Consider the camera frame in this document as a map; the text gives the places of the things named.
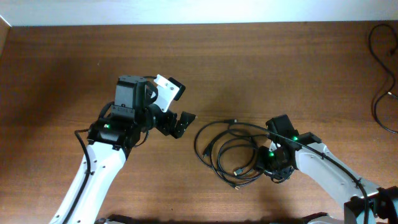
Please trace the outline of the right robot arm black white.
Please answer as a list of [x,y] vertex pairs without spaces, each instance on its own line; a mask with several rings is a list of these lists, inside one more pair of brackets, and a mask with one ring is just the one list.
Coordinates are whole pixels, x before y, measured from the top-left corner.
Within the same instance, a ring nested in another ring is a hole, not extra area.
[[311,132],[300,134],[284,114],[266,122],[270,145],[259,148],[256,168],[275,183],[294,171],[313,179],[342,209],[342,220],[319,212],[302,223],[375,223],[378,218],[397,223],[397,187],[382,188],[362,178],[340,161]]

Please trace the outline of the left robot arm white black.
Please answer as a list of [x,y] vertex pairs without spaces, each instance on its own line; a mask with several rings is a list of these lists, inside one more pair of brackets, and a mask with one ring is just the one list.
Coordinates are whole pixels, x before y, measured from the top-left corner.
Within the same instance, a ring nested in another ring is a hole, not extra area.
[[107,103],[97,120],[75,136],[83,149],[76,176],[51,223],[94,223],[108,190],[132,149],[142,145],[151,129],[178,139],[195,120],[195,114],[176,114],[169,107],[186,87],[176,79],[122,75],[114,101]]

